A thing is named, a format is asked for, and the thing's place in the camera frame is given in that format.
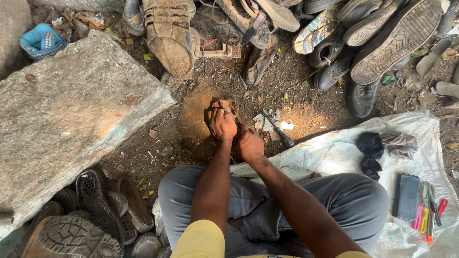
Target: soil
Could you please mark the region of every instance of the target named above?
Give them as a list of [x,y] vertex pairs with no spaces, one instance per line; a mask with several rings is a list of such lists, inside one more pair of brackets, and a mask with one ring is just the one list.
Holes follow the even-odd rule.
[[[285,53],[285,57],[276,54],[259,85],[245,89],[239,77],[252,46],[242,47],[240,59],[206,58],[193,78],[186,80],[173,93],[176,105],[146,123],[120,147],[103,157],[99,165],[107,176],[118,179],[129,175],[138,186],[147,185],[147,190],[154,190],[155,193],[146,199],[151,208],[157,198],[159,182],[169,170],[183,164],[205,166],[212,157],[215,142],[203,118],[204,110],[218,97],[235,99],[240,108],[239,120],[248,125],[254,125],[252,118],[258,114],[259,106],[273,112],[279,109],[282,120],[295,125],[293,130],[285,130],[285,133],[296,143],[333,130],[350,128],[373,117],[413,110],[429,111],[438,117],[452,114],[453,118],[440,121],[442,146],[459,141],[459,111],[444,108],[443,105],[450,99],[434,96],[430,90],[438,81],[451,81],[457,57],[447,61],[440,58],[423,78],[415,70],[420,58],[410,59],[403,68],[391,71],[404,74],[404,86],[383,86],[380,83],[372,113],[366,118],[355,118],[349,113],[345,101],[349,78],[344,77],[340,88],[334,86],[325,92],[316,91],[313,76],[306,79],[314,72],[307,63],[307,56],[297,54],[291,48],[294,34],[285,31],[276,33],[280,39],[280,53]],[[202,43],[211,40],[203,37]],[[150,57],[153,60],[145,61],[142,53],[138,55],[135,52],[140,46],[140,38],[135,38],[133,46],[134,49],[127,51],[160,79],[163,70],[160,62],[152,54]],[[219,43],[215,42],[205,49],[219,47]],[[151,129],[157,131],[153,137],[149,135]],[[280,140],[272,140],[269,133],[259,129],[256,133],[264,138],[268,157],[286,149]],[[242,162],[235,151],[231,158],[234,162]],[[443,161],[448,178],[458,192],[459,180],[452,177],[451,170],[458,169],[459,151],[445,147]]]

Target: phone case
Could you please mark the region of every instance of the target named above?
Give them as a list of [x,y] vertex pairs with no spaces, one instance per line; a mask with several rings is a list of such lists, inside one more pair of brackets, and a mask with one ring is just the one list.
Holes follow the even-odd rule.
[[398,174],[395,188],[392,215],[399,219],[415,221],[418,212],[419,177],[410,174]]

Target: gray pants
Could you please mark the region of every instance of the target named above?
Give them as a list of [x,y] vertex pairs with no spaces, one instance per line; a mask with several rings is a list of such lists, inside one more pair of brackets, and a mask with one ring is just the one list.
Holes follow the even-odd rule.
[[[172,250],[190,223],[193,194],[203,171],[204,167],[199,166],[178,167],[167,173],[159,185],[161,211]],[[357,244],[371,252],[389,211],[387,192],[379,183],[362,174],[345,173],[299,185],[322,203]],[[264,185],[231,177],[228,218],[239,219],[241,231],[227,224],[226,258],[254,254],[312,256]]]

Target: gray cloth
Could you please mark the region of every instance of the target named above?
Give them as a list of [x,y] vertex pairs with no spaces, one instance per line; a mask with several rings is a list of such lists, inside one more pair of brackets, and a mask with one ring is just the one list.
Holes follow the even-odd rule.
[[[181,166],[167,173],[159,185],[172,250],[190,223],[193,194],[203,171],[204,167]],[[352,239],[371,252],[389,211],[389,197],[379,183],[362,174],[344,173],[299,184],[324,205]],[[226,258],[255,254],[312,257],[262,184],[231,177],[228,218],[239,219],[241,231],[227,224]]]
[[380,134],[382,143],[388,145],[389,157],[398,159],[414,159],[414,154],[419,149],[416,137],[402,132]]

